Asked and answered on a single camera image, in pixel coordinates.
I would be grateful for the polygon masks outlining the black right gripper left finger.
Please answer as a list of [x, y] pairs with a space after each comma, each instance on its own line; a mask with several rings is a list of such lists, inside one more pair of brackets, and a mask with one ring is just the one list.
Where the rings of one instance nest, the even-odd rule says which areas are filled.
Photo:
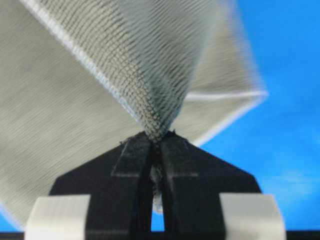
[[143, 239], [151, 230], [151, 148], [141, 132], [59, 176], [36, 199], [25, 239]]

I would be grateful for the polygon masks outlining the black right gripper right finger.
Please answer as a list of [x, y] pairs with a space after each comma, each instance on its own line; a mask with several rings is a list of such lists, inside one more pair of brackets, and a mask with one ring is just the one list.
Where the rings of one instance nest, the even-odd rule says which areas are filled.
[[283, 240], [283, 217], [250, 173], [169, 132], [161, 141], [166, 204], [182, 240]]

